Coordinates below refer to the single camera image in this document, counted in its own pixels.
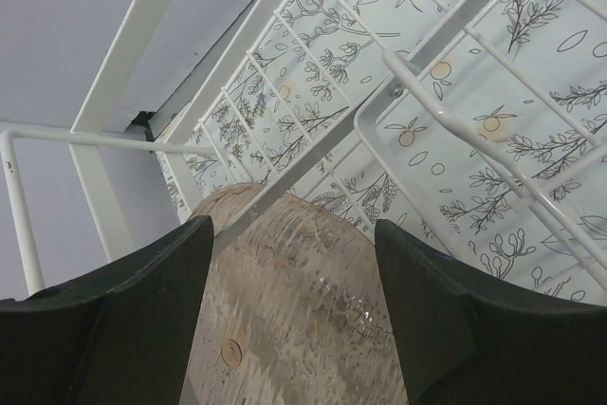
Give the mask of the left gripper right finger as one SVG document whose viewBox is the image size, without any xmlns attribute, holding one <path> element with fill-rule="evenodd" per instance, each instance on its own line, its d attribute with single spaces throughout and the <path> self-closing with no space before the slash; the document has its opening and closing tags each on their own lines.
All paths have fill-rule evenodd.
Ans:
<svg viewBox="0 0 607 405">
<path fill-rule="evenodd" d="M 496 279 L 391 221 L 375 252 L 412 404 L 602 404 L 606 310 Z"/>
</svg>

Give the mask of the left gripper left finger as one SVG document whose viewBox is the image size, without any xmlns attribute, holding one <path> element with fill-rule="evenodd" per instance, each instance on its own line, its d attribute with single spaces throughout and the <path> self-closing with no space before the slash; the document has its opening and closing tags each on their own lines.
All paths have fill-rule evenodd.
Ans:
<svg viewBox="0 0 607 405">
<path fill-rule="evenodd" d="M 211 265 L 196 216 L 152 244 L 1 303 L 5 404 L 176 404 Z"/>
</svg>

